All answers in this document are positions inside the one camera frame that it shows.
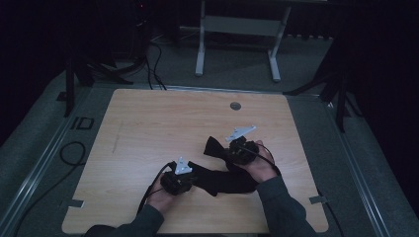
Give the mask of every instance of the hand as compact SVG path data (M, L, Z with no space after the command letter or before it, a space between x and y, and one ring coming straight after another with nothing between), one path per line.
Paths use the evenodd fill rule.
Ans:
M153 188L151 189L151 195L148 197L146 203L152 205L154 208L160 211L160 213L163 214L170 208L170 206L172 206L176 197L167 193L160 185L160 179L162 176L163 174L160 175Z
M255 143L259 145L263 145L261 140L256 141ZM274 163L274 158L268 153L263 146L259 146L259 155L265 157L272 163ZM260 157L256 157L253 162L250 162L247 165L237 165L238 167L246 170L252 178L258 182L262 183L264 181L270 180L274 177L277 177L277 173L272 168L271 164L266 162Z

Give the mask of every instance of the person's right hand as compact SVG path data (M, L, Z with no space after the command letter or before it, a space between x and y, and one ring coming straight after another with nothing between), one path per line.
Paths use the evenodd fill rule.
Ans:
M256 143L259 145L263 145L263 142L261 140L256 141ZM263 146L259 146L259 155L265 157L266 159L274 163L274 158L265 150ZM260 157L256 157L253 162L250 162L247 165L237 166L246 170L258 183L262 183L264 181L270 180L278 176L271 164L269 164Z

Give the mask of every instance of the metal stand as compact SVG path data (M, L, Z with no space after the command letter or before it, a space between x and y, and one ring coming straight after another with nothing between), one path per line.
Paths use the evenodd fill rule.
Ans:
M205 34L206 32L219 32L231 34L244 34L254 36L275 37L275 44L268 50L268 59L271 65L272 79L276 82L281 80L280 70L277 62L277 52L284 35L287 20L291 7L287 7L281 21L230 18L206 15L206 1L201 1L201 22L200 22L200 47L198 49L196 76L204 74L204 61L206 54Z

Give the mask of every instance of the black fabric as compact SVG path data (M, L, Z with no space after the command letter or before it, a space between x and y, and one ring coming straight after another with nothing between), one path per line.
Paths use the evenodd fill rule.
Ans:
M207 191L210 195L248 194L255 192L258 183L245 170L237 167L238 171L212 171L193 162L188 163L198 178L194 186Z
M225 161L225 167L231 172L245 172L243 169L237 167L232 162L228 161L228 150L225 149L215 138L209 137L204 154Z

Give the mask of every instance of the white table leg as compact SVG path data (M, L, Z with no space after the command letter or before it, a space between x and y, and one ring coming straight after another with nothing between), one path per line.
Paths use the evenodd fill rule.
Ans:
M286 29L287 20L290 15L290 11L291 11L291 7L287 7L284 12L281 23L278 27L278 34L275 40L275 45L272 49L268 50L268 58L269 58L269 63L271 64L272 79L275 82L281 81L280 70L278 68L278 62L277 62L277 52L278 52L278 47L280 46L280 43L281 43L281 39L283 38L283 35L284 35L284 31Z
M195 75L202 76L204 74L204 59L206 56L206 46L205 46L205 30L206 24L206 1L201 1L201 25L200 25L200 47L198 49L198 58L197 58L197 67L195 68Z

